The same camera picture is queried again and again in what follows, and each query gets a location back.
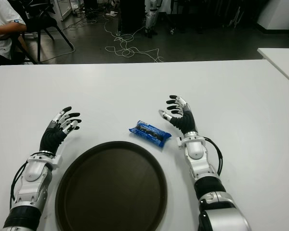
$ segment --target blue snack package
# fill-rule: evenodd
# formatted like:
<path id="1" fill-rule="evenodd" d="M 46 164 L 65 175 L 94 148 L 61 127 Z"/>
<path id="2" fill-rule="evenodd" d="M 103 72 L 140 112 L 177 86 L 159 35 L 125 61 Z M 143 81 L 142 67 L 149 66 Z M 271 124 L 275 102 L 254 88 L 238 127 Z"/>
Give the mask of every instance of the blue snack package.
<path id="1" fill-rule="evenodd" d="M 171 137 L 171 134 L 159 130 L 158 128 L 147 124 L 141 120 L 137 122 L 136 127 L 130 128 L 129 130 L 130 132 L 135 133 L 136 135 L 153 142 L 161 148 L 164 147 L 166 139 Z"/>

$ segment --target white shirt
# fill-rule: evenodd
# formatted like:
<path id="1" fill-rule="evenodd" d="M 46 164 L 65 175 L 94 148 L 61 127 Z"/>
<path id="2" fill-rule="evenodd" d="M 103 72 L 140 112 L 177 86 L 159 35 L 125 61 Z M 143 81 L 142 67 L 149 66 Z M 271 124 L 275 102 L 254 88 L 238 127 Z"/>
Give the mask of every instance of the white shirt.
<path id="1" fill-rule="evenodd" d="M 0 26 L 10 22 L 25 24 L 20 15 L 13 9 L 7 0 L 0 0 Z M 0 41 L 0 55 L 11 58 L 12 40 Z"/>

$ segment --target tray rim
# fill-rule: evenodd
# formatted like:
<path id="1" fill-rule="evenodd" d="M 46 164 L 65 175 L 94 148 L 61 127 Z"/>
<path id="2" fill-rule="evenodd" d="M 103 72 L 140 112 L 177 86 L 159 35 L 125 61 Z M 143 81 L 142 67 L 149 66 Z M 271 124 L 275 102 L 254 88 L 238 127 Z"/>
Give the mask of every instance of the tray rim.
<path id="1" fill-rule="evenodd" d="M 167 186 L 167 181 L 166 181 L 166 177 L 163 171 L 163 168 L 161 167 L 161 165 L 159 164 L 159 162 L 157 161 L 157 159 L 145 148 L 141 147 L 138 144 L 132 143 L 132 142 L 128 142 L 128 141 L 110 141 L 110 142 L 105 142 L 105 143 L 101 143 L 99 145 L 96 145 L 88 150 L 86 150 L 83 154 L 81 154 L 79 157 L 77 157 L 67 168 L 67 170 L 65 171 L 64 175 L 61 177 L 60 179 L 60 183 L 59 186 L 57 188 L 56 191 L 56 196 L 55 196 L 55 218 L 56 218 L 56 224 L 57 227 L 59 228 L 60 231 L 72 231 L 71 228 L 69 228 L 68 230 L 64 230 L 63 226 L 61 224 L 60 218 L 59 218 L 59 194 L 61 192 L 62 187 L 64 186 L 64 182 L 66 180 L 66 178 L 68 178 L 70 175 L 72 175 L 77 166 L 81 165 L 82 162 L 84 162 L 84 160 L 86 158 L 88 158 L 89 156 L 91 156 L 92 154 L 89 154 L 92 152 L 92 150 L 94 150 L 95 152 L 100 152 L 102 150 L 105 149 L 111 149 L 111 148 L 127 148 L 130 150 L 133 150 L 134 152 L 135 149 L 140 151 L 138 152 L 138 154 L 140 154 L 141 156 L 143 156 L 153 167 L 153 169 L 156 171 L 157 176 L 158 176 L 158 181 L 160 184 L 160 188 L 161 188 L 161 200 L 160 200 L 160 205 L 159 205 L 159 212 L 156 215 L 156 217 L 154 218 L 153 222 L 151 223 L 151 225 L 149 226 L 149 228 L 147 229 L 147 231 L 155 231 L 162 219 L 164 218 L 165 215 L 165 211 L 166 211 L 166 207 L 167 207 L 167 202 L 168 202 L 168 186 Z"/>

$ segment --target brown round tray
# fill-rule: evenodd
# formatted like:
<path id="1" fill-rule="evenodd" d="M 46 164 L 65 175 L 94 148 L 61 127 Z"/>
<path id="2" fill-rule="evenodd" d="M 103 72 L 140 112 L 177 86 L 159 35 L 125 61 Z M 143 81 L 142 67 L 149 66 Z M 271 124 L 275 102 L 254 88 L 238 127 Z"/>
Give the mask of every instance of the brown round tray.
<path id="1" fill-rule="evenodd" d="M 157 160 L 124 141 L 95 146 L 61 179 L 55 200 L 61 231 L 154 231 L 165 212 L 167 184 Z"/>

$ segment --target robotic arm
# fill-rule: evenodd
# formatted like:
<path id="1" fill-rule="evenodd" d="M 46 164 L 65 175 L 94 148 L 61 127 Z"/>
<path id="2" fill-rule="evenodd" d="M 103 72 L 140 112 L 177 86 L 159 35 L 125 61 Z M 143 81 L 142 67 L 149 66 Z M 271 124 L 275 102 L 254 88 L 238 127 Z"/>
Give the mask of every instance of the robotic arm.
<path id="1" fill-rule="evenodd" d="M 177 142 L 179 148 L 185 149 L 185 158 L 199 200 L 198 231 L 250 231 L 246 219 L 219 178 L 223 159 L 218 147 L 209 138 L 198 135 L 188 103 L 180 96 L 171 95 L 170 98 L 166 103 L 173 105 L 167 109 L 181 117 L 173 117 L 162 110 L 159 113 L 184 134 L 184 138 L 177 138 Z M 212 143 L 219 154 L 220 165 L 217 171 L 208 162 L 206 141 Z"/>
<path id="2" fill-rule="evenodd" d="M 46 128 L 40 142 L 39 152 L 32 154 L 21 166 L 11 186 L 10 213 L 2 231 L 36 231 L 47 199 L 52 171 L 59 167 L 61 156 L 57 149 L 65 137 L 78 130 L 80 119 L 73 119 L 80 113 L 67 114 L 72 108 L 60 111 Z M 14 196 L 18 179 L 21 187 Z"/>

